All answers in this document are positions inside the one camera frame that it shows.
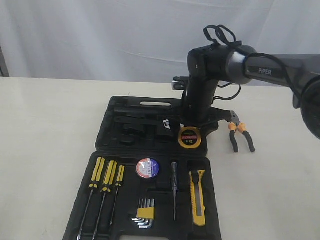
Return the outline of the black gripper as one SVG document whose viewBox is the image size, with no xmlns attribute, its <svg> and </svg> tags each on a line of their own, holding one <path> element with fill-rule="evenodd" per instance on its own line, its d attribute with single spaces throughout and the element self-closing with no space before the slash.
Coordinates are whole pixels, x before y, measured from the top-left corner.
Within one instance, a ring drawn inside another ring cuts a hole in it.
<svg viewBox="0 0 320 240">
<path fill-rule="evenodd" d="M 219 121 L 231 121 L 231 111 L 211 107 L 218 87 L 216 79 L 190 77 L 180 101 L 180 121 L 186 127 L 197 127 L 201 135 L 219 128 Z"/>
</svg>

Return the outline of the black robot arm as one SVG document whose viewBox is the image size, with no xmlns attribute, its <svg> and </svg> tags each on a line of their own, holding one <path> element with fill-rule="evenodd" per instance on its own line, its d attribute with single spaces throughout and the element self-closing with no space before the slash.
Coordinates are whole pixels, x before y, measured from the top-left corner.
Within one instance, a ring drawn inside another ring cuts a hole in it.
<svg viewBox="0 0 320 240">
<path fill-rule="evenodd" d="M 251 80 L 291 89 L 293 108 L 300 109 L 308 130 L 320 136 L 320 56 L 319 54 L 258 53 L 253 47 L 237 49 L 207 45 L 187 55 L 189 80 L 182 100 L 182 116 L 193 124 L 208 121 L 220 81 L 245 85 Z"/>
</svg>

